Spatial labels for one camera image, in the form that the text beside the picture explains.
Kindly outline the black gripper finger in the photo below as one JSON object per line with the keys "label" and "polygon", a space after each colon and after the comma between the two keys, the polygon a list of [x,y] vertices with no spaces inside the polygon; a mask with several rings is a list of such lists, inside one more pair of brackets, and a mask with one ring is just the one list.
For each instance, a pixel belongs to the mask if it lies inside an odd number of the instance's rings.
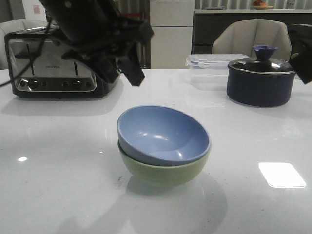
{"label": "black gripper finger", "polygon": [[304,84],[312,81],[312,46],[302,40],[294,43],[290,64]]}

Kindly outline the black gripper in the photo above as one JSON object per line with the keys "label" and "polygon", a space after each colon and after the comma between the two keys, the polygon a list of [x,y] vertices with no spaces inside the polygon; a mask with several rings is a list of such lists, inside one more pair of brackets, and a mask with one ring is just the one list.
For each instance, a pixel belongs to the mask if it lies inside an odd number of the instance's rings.
{"label": "black gripper", "polygon": [[59,30],[52,39],[64,47],[61,57],[84,64],[97,77],[113,84],[119,78],[117,64],[132,86],[145,75],[137,46],[153,36],[150,23],[104,12],[53,12]]}

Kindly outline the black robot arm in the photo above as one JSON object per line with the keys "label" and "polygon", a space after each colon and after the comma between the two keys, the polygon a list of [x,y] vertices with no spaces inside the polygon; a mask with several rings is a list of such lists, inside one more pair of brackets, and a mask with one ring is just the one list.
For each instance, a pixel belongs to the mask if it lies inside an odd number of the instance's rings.
{"label": "black robot arm", "polygon": [[114,83],[118,69],[132,86],[145,78],[137,45],[150,42],[154,32],[145,19],[120,14],[112,0],[42,0],[57,23],[51,39],[65,47],[63,59],[85,66],[106,83]]}

